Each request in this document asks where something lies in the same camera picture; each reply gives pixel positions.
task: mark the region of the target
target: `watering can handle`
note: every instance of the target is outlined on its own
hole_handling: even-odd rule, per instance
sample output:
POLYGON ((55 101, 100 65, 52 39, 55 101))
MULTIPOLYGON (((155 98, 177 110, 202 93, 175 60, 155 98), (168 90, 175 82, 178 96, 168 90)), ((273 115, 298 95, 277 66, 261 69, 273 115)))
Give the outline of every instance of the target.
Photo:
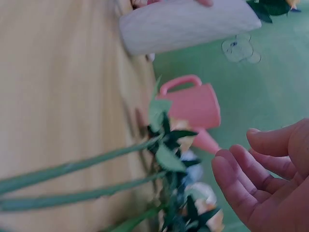
POLYGON ((171 81, 166 82, 160 88, 160 94, 166 95, 171 88, 174 88, 178 85, 182 85, 185 83, 193 83, 195 86, 201 86, 203 84, 201 79, 196 75, 181 76, 181 77, 177 77, 171 81))

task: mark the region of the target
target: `pink watering can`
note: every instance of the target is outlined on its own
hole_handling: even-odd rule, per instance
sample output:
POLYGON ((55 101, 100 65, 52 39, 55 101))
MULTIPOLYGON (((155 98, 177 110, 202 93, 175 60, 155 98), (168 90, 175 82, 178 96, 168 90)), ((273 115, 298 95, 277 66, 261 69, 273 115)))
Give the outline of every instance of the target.
POLYGON ((206 132, 206 129, 220 126, 220 106, 211 84, 202 84, 196 75, 186 75, 166 82, 160 89, 158 99, 171 100, 169 116, 189 122, 198 135, 193 146, 212 154, 220 150, 217 142, 206 132), (171 88, 185 83, 194 87, 168 93, 171 88))

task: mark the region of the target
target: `finger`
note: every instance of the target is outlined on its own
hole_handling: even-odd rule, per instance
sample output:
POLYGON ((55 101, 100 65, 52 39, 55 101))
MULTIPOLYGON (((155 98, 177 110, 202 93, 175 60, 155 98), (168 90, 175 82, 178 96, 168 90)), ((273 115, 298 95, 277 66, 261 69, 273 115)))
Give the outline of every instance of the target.
POLYGON ((213 6, 213 1, 212 0, 197 0, 200 4, 210 7, 213 6))
POLYGON ((297 172, 296 167, 289 157, 266 156, 253 149, 250 149, 249 152, 264 168, 284 179, 291 180, 297 172))
POLYGON ((248 224, 251 215, 259 205, 258 200, 239 182, 233 168, 225 158, 216 156, 211 165, 225 199, 239 219, 244 224, 248 224))
POLYGON ((304 178, 309 175, 309 119, 280 130, 249 130, 247 138, 252 149, 258 153, 269 156, 289 155, 297 171, 304 178))
POLYGON ((237 179, 245 187, 245 189, 259 201, 259 203, 264 202, 271 196, 270 193, 258 190, 256 188, 256 186, 252 183, 252 181, 242 171, 242 169, 240 168, 239 164, 237 163, 236 159, 234 158, 234 156, 230 151, 220 150, 216 154, 216 157, 218 156, 223 157, 228 161, 235 175, 237 176, 237 179))
POLYGON ((273 194, 286 184, 286 180, 274 178, 244 147, 234 145, 230 152, 257 189, 273 194))

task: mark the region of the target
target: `flower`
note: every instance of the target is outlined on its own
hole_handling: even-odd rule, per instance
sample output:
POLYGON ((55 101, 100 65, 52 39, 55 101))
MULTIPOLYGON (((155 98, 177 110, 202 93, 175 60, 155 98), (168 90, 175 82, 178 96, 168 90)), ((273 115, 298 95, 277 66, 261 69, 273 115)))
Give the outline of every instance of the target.
MULTIPOLYGON (((191 130, 190 126, 189 126, 189 122, 186 120, 181 120, 181 119, 176 119, 176 118, 170 118, 170 130, 174 131, 174 130, 186 130, 189 131, 191 130)), ((182 152, 186 152, 190 146, 193 143, 194 140, 194 136, 190 136, 190 137, 183 137, 178 139, 178 143, 180 143, 180 149, 182 152)))
POLYGON ((297 9, 296 5, 300 3, 300 0, 286 0, 290 7, 297 9))
MULTIPOLYGON (((198 159, 198 157, 196 154, 193 153, 193 151, 187 150, 186 152, 182 153, 182 156, 180 157, 180 159, 182 161, 184 160, 191 161, 191 160, 198 159)), ((185 187, 188 185, 194 184, 195 182, 199 181, 202 178, 203 173, 204 173, 203 167, 201 164, 190 166, 187 168, 188 175, 182 179, 182 183, 184 184, 185 187)))
MULTIPOLYGON (((216 208, 217 198, 212 188, 205 183, 197 182, 187 186, 185 189, 185 194, 191 194, 193 197, 198 215, 202 215, 216 208)), ((222 209, 210 218, 206 225, 209 227, 211 232, 221 232, 224 228, 222 209)))

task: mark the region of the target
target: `watering can spout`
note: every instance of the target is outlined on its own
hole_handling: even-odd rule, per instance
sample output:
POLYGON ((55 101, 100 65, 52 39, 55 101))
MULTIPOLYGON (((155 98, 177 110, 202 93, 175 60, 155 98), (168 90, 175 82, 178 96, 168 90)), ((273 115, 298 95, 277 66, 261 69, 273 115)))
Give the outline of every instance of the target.
POLYGON ((203 128, 193 128, 198 135, 195 137, 192 146, 200 148, 209 153, 216 154, 221 148, 211 135, 203 128))

